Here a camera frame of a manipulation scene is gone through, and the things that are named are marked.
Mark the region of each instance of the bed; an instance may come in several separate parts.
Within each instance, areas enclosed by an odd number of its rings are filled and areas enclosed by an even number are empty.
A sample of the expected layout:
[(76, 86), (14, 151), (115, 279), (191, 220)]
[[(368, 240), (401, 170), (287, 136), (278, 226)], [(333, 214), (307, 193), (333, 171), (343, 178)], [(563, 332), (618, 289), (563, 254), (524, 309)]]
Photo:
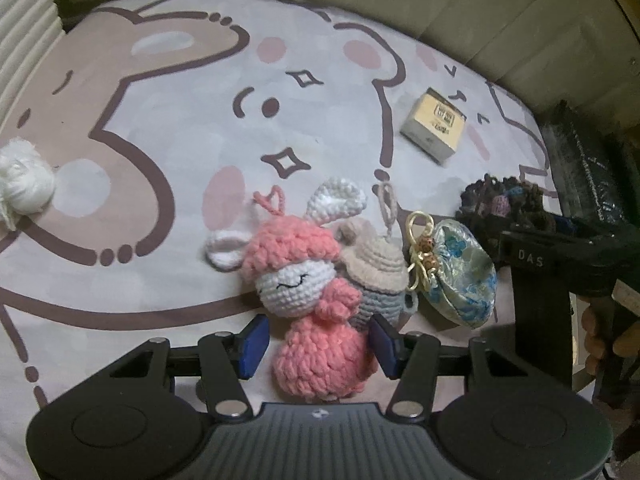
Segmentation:
[[(467, 120), (438, 165), (399, 133), (433, 88)], [(209, 232), (255, 229), (254, 190), (282, 186), (287, 209), (328, 176), (369, 190), (391, 180), (401, 212), (452, 216), (485, 173), (516, 175), (559, 204), (540, 131), (520, 100), (455, 60), (383, 25), (297, 0), (116, 0), (56, 37), (6, 116), (0, 144), (33, 142), (56, 170), (44, 213), (0, 233), (0, 476), (35, 478), (24, 433), (39, 407), (153, 336), (186, 346), (238, 332), (262, 312), (238, 273), (204, 257)], [(399, 225), (394, 235), (401, 237)], [(428, 304), (404, 330), (465, 345), (513, 344), (509, 269), (495, 316), (472, 331)], [(245, 384), (254, 410), (284, 399), (270, 361)], [(348, 402), (383, 407), (378, 372)], [(195, 380), (176, 393), (198, 408)], [(435, 409), (462, 393), (441, 378)]]

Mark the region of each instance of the logo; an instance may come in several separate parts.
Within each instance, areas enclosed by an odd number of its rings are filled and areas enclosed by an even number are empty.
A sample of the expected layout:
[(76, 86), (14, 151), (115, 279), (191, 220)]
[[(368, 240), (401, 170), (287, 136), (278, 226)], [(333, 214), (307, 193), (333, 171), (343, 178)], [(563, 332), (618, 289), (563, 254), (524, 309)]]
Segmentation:
[(448, 134), (448, 133), (449, 133), (449, 130), (447, 129), (447, 127), (446, 127), (446, 126), (443, 126), (442, 124), (434, 123), (434, 124), (433, 124), (433, 127), (434, 127), (436, 130), (438, 130), (440, 133), (443, 133), (443, 134)]
[(527, 253), (524, 249), (518, 250), (518, 259), (525, 260), (528, 264), (535, 265), (536, 267), (543, 267), (545, 265), (542, 256), (534, 256), (532, 253)]
[(449, 127), (453, 126), (454, 115), (450, 110), (447, 110), (444, 106), (436, 105), (436, 109), (434, 110), (434, 115), (445, 121), (449, 125)]
[(317, 418), (318, 420), (323, 420), (324, 418), (327, 418), (329, 415), (331, 415), (331, 413), (329, 413), (324, 408), (318, 408), (317, 410), (313, 410), (311, 412), (311, 415), (313, 418)]

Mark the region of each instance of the gray crochet figure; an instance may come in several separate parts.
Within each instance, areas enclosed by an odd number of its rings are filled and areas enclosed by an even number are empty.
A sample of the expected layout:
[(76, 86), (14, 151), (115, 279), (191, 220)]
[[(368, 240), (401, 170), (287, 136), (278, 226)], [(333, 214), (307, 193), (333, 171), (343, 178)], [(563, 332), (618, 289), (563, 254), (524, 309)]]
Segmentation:
[[(389, 196), (390, 211), (384, 202), (385, 191)], [(359, 312), (349, 323), (356, 330), (365, 332), (371, 316), (379, 312), (393, 326), (398, 325), (402, 313), (414, 314), (418, 309), (418, 297), (407, 293), (409, 273), (400, 247), (391, 241), (391, 228), (398, 216), (398, 202), (393, 187), (388, 182), (378, 186), (378, 201), (386, 236), (377, 236), (366, 226), (356, 227), (349, 222), (342, 228), (343, 238), (353, 245), (340, 253), (345, 277), (362, 293)]]

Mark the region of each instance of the beige headboard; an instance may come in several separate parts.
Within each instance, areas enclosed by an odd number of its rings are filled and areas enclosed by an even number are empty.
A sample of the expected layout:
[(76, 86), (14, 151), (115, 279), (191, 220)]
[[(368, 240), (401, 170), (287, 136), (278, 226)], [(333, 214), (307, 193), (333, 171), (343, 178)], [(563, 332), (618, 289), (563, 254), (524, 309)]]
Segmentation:
[(63, 34), (53, 0), (0, 0), (0, 129), (26, 81)]
[[(100, 0), (58, 0), (63, 13)], [(640, 123), (640, 41), (616, 0), (311, 0), (379, 20), (468, 64), (535, 112), (565, 98)]]

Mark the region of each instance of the beige crochet hat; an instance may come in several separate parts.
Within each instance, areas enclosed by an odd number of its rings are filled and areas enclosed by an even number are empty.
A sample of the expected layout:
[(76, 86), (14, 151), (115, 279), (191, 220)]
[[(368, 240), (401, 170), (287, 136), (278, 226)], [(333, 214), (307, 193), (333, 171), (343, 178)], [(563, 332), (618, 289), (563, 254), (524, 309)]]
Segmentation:
[(393, 294), (409, 285), (409, 273), (402, 251), (383, 237), (360, 238), (340, 252), (347, 273), (359, 284)]
[[(385, 205), (388, 197), (389, 211)], [(363, 230), (354, 246), (340, 252), (340, 261), (347, 268), (352, 280), (370, 290), (397, 294), (409, 285), (409, 271), (400, 247), (391, 242), (391, 227), (398, 217), (398, 200), (390, 182), (379, 184), (377, 189), (380, 213), (386, 225), (386, 237), (371, 235)]]

